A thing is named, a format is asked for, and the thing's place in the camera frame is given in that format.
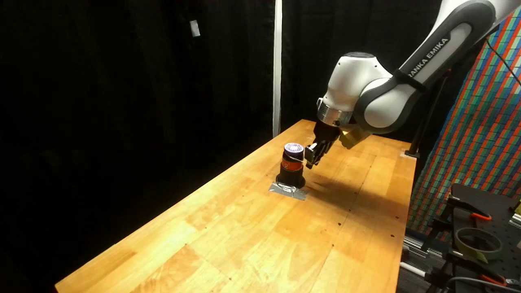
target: duct tape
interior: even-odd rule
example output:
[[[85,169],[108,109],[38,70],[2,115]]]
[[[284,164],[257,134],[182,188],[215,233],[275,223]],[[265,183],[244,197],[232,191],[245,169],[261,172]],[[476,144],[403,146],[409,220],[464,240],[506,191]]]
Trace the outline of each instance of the duct tape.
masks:
[[[302,189],[298,189],[295,186],[286,185],[280,182],[273,182],[269,187],[269,191],[299,200],[305,200],[307,195],[307,192]]]
[[[461,228],[456,231],[454,243],[462,254],[484,263],[499,259],[503,250],[503,243],[498,237],[476,228]]]

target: silver tape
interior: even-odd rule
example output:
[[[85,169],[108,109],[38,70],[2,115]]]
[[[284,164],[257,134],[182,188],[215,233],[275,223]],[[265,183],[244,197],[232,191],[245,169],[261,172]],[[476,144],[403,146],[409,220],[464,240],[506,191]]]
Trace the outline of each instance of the silver tape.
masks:
[[[306,200],[307,195],[307,192],[302,189],[298,189],[295,186],[282,184],[280,182],[273,182],[269,187],[269,191],[299,200]]]

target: black backdrop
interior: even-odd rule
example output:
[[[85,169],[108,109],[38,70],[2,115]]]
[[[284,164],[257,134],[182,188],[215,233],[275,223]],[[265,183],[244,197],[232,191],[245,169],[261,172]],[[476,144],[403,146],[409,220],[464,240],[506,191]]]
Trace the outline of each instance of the black backdrop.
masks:
[[[272,2],[1,12],[0,267],[38,292],[270,138]]]
[[[281,128],[299,119],[316,120],[316,100],[326,90],[337,60],[353,51],[375,55],[390,72],[422,43],[441,0],[284,0]],[[425,165],[439,132],[482,43],[453,67],[420,145],[415,178]],[[420,99],[405,124],[386,137],[411,141],[431,93]]]

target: purple lid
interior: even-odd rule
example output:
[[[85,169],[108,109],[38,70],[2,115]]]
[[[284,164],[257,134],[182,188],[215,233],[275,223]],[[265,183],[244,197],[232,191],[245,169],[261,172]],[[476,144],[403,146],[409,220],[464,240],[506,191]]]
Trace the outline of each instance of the purple lid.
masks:
[[[286,143],[284,150],[292,154],[300,154],[304,152],[304,147],[298,143],[290,142]]]

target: metal stand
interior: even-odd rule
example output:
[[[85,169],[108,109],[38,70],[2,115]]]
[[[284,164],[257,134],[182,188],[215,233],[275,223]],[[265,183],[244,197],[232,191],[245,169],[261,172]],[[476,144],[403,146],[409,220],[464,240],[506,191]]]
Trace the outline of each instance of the metal stand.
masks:
[[[429,121],[432,117],[432,113],[434,113],[434,108],[436,107],[436,104],[438,103],[438,99],[441,95],[441,92],[443,90],[443,87],[445,86],[445,82],[447,81],[447,78],[450,75],[451,70],[447,70],[443,76],[438,79],[438,81],[435,84],[433,93],[436,93],[436,96],[434,99],[432,99],[431,103],[427,106],[429,108],[429,113],[427,116],[425,116],[424,119],[421,120],[420,125],[418,126],[418,130],[414,134],[413,141],[411,142],[411,147],[409,150],[405,151],[405,154],[411,157],[419,158],[420,153],[418,152],[419,145],[421,143],[421,140],[423,139],[423,136],[425,134],[425,130],[427,130],[427,126],[429,125]]]

